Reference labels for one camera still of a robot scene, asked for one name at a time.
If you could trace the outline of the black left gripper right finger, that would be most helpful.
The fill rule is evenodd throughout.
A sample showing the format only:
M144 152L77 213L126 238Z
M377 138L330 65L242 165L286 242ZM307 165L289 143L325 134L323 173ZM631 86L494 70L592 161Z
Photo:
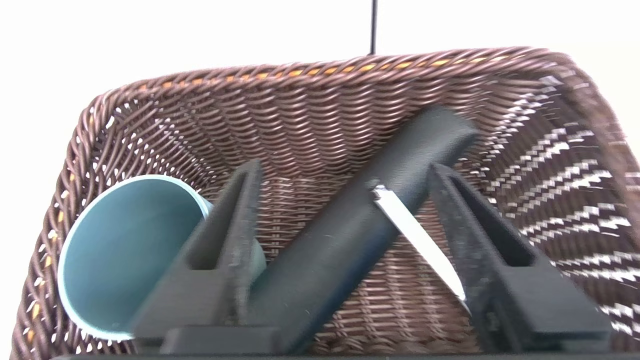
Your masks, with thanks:
M457 171L432 165L429 194L484 351L610 352L610 319Z

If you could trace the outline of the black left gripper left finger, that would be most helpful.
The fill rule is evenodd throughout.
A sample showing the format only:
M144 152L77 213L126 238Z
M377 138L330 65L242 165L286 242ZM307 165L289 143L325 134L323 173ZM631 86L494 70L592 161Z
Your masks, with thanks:
M133 323L138 353L238 353L249 292L265 268L256 240L262 166L236 168Z

